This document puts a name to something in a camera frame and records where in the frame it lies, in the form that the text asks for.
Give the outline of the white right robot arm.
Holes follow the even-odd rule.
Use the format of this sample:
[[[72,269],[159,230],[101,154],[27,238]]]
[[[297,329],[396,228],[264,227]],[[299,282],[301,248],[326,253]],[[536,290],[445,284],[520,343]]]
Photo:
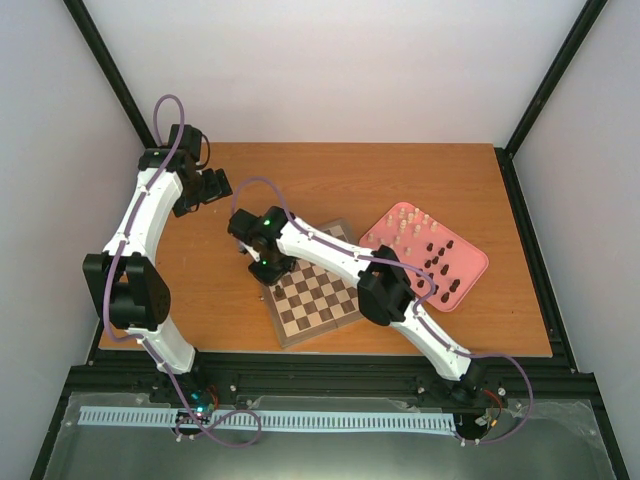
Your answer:
[[[485,370],[428,314],[395,252],[375,250],[331,237],[272,206],[261,216],[233,208],[228,233],[252,257],[248,270],[263,285],[274,286],[300,260],[338,276],[357,291],[359,311],[370,322],[406,337],[451,386],[451,401],[469,406],[482,389]]]

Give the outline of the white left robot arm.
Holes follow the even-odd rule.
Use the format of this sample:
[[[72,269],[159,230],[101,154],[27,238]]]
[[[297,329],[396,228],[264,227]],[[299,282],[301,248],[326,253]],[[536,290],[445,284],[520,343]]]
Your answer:
[[[104,331],[135,340],[186,402],[201,400],[208,378],[193,368],[196,350],[170,317],[171,293],[156,268],[157,248],[170,216],[182,217],[231,195],[223,170],[200,158],[204,134],[191,125],[172,126],[167,145],[148,148],[138,161],[136,189],[116,233],[82,265]]]

